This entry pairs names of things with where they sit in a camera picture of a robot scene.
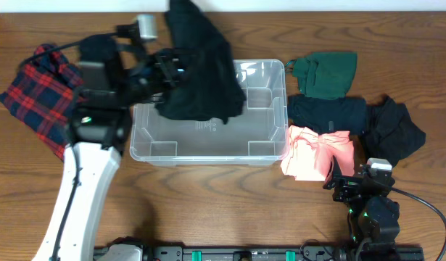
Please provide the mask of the dark navy garment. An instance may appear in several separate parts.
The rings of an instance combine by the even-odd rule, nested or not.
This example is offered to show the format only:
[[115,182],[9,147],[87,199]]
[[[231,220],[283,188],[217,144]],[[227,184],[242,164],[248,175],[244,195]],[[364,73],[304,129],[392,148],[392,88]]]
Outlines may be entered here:
[[318,134],[349,131],[351,135],[366,130],[367,105],[363,98],[344,97],[333,100],[289,96],[287,114],[293,124]]

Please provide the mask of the black pants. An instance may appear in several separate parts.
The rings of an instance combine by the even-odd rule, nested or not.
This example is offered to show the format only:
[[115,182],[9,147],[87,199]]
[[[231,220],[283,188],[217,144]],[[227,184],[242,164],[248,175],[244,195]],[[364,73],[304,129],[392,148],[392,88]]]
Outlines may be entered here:
[[231,45],[199,7],[190,0],[171,0],[165,21],[184,74],[177,88],[156,104],[171,120],[227,123],[242,114],[247,100],[236,79]]

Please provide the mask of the red navy plaid shirt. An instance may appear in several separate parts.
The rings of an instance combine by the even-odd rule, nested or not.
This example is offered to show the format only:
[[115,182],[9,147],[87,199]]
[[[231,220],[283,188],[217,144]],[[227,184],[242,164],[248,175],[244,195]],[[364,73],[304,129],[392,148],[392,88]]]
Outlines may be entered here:
[[23,65],[0,102],[63,160],[67,141],[62,127],[71,115],[73,92],[82,85],[80,70],[54,51]]

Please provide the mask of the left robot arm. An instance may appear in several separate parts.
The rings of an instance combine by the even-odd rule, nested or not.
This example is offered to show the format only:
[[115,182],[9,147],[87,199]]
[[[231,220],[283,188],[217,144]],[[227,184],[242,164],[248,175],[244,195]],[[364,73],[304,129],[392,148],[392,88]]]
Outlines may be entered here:
[[144,44],[153,40],[110,33],[78,44],[83,85],[73,94],[61,186],[35,260],[93,259],[104,201],[133,126],[130,108],[175,87],[176,60],[148,54]]

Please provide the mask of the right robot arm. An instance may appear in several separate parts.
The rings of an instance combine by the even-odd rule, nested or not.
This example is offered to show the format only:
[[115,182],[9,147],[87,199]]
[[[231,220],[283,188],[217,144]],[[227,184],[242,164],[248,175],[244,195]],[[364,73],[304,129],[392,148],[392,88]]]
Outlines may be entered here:
[[385,159],[370,158],[357,175],[347,176],[333,158],[323,188],[347,206],[350,233],[350,243],[336,248],[333,260],[399,260],[400,206],[388,198],[394,184],[392,165]]

